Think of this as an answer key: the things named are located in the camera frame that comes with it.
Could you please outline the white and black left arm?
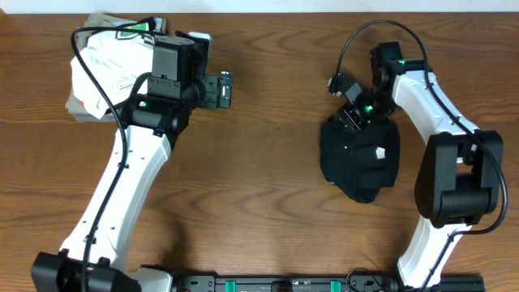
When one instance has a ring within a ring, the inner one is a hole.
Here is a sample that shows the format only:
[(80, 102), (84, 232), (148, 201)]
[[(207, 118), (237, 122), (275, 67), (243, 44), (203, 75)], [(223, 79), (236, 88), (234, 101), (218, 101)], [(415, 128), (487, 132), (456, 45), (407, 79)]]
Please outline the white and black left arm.
[(149, 189), (196, 108), (228, 109), (233, 76), (206, 72), (212, 38), (154, 33), (152, 69), (119, 105), (114, 148), (92, 199), (58, 253), (41, 252), (31, 270), (38, 291), (172, 291), (156, 265), (126, 273), (127, 253)]

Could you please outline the khaki folded garment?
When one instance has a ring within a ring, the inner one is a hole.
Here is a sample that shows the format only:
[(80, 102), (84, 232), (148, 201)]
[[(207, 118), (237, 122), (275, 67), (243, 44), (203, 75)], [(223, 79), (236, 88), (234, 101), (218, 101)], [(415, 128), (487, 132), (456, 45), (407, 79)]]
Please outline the khaki folded garment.
[[(141, 20), (130, 20), (130, 19), (120, 19), (117, 17), (113, 17), (105, 14), (91, 14), (88, 17), (87, 22), (84, 23), (86, 27), (123, 27), (129, 28), (131, 25), (139, 24), (143, 22), (148, 22), (150, 24), (150, 31), (154, 32), (164, 32), (167, 28), (167, 20), (159, 17), (147, 17)], [(90, 32), (80, 32), (76, 37), (76, 45), (78, 47), (78, 51), (86, 47), (87, 39), (90, 37), (94, 31)], [(113, 116), (109, 114), (106, 110), (105, 115), (96, 119), (92, 115), (86, 112), (83, 104), (75, 97), (72, 91), (72, 70), (71, 70), (71, 93), (66, 102), (66, 109), (69, 114), (75, 117), (76, 120), (81, 122), (112, 122), (114, 120)]]

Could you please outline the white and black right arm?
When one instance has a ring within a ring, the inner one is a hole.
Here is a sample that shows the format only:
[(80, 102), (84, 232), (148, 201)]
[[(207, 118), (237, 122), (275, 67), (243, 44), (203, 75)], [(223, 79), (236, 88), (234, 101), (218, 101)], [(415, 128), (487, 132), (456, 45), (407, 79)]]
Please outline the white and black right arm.
[(341, 73), (328, 82), (345, 105), (320, 130), (320, 168), (352, 200), (369, 204), (397, 179), (401, 140), (391, 114), (403, 110), (425, 143), (414, 185), (420, 215), (397, 275), (386, 291), (480, 291), (473, 280), (443, 280), (442, 269), (461, 236), (481, 218), (505, 208), (503, 141), (483, 131), (452, 104), (425, 58), (406, 59), (396, 42), (370, 52), (372, 88)]

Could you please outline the black t-shirt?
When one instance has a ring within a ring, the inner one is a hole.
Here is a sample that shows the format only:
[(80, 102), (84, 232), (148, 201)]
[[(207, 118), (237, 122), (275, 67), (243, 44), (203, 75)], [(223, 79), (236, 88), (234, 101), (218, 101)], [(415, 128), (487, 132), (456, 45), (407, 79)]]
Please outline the black t-shirt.
[(381, 189), (394, 186), (400, 146), (393, 121), (371, 123), (353, 133), (330, 118), (320, 128), (320, 168), (325, 179), (350, 199), (369, 204)]

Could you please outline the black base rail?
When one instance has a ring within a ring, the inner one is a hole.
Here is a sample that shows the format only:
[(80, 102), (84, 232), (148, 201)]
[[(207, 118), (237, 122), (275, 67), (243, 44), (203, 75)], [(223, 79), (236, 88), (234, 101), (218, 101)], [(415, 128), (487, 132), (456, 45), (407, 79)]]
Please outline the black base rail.
[(394, 277), (354, 274), (348, 277), (268, 278), (189, 276), (178, 281), (176, 292), (378, 292), (409, 291)]

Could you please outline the white folded shirt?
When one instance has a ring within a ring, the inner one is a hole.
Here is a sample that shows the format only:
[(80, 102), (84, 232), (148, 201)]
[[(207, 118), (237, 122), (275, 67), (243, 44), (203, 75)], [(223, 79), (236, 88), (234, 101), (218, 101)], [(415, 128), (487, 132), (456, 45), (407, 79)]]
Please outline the white folded shirt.
[[(125, 101), (141, 74), (152, 70), (154, 37), (148, 22), (134, 24), (129, 32), (103, 31), (88, 37), (80, 56), (113, 105)], [(86, 112), (102, 118), (109, 108), (77, 58), (71, 61), (72, 91)]]

